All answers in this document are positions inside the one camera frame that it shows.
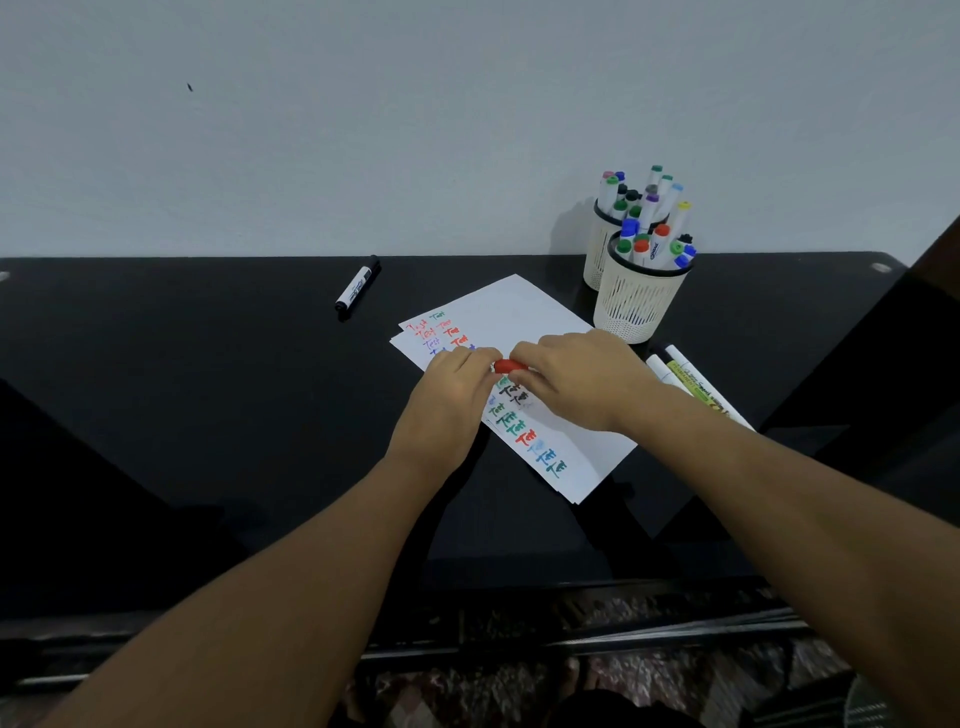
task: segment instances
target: person's left arm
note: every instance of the person's left arm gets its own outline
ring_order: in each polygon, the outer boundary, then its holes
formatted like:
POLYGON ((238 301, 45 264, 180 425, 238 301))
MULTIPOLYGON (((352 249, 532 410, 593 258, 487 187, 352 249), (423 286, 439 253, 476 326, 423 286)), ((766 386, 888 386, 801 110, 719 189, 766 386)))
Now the person's left arm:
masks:
POLYGON ((500 357, 438 354, 363 480, 147 627, 43 728, 325 725, 407 535, 467 457, 500 357))

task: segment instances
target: person's left hand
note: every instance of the person's left hand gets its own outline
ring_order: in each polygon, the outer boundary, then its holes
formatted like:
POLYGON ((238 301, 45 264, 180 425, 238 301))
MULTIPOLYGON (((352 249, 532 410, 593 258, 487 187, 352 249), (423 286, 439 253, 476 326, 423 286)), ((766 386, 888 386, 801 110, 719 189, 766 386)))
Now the person's left hand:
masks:
POLYGON ((467 457, 500 379, 490 365, 502 358, 496 349, 466 347, 434 356, 396 422, 387 457, 423 468, 443 484, 467 457))

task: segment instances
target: black marker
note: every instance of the black marker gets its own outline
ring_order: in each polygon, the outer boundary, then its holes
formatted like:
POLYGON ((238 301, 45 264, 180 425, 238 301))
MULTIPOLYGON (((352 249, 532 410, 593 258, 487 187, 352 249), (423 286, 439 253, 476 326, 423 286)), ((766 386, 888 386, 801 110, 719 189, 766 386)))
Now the black marker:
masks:
POLYGON ((360 272, 353 277, 353 280, 350 282, 350 285, 340 294, 340 298, 337 299, 337 303, 333 305, 338 311, 346 311, 350 308, 350 305, 360 294, 360 291, 363 290, 363 287, 367 285, 367 281, 370 280, 374 274, 379 273, 380 271, 380 258, 376 255, 371 255, 370 260, 367 261, 367 265, 363 266, 360 269, 360 272))

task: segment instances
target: hand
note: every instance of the hand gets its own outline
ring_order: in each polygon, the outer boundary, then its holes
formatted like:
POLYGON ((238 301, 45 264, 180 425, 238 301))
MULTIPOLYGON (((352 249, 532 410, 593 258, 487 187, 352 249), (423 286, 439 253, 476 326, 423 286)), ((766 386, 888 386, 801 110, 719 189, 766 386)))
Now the hand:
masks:
POLYGON ((510 372, 512 382, 587 429, 624 432, 631 409, 663 386, 622 339, 599 328, 521 341, 510 358, 536 369, 510 372))
POLYGON ((387 456, 402 460, 442 484, 464 462, 484 405, 500 375, 490 365, 497 349, 457 347, 433 357, 396 422, 387 456))

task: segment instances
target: forearm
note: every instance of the forearm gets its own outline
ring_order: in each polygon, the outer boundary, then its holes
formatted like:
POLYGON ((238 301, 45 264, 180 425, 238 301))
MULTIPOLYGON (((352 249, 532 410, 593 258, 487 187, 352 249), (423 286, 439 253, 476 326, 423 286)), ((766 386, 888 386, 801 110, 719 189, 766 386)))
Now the forearm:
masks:
POLYGON ((381 461, 321 514, 148 627, 44 726, 324 724, 440 485, 431 479, 442 481, 381 461))
POLYGON ((671 387, 655 397, 632 407, 625 434, 690 485, 811 626, 914 713, 931 707, 919 695, 956 700, 960 532, 671 387))

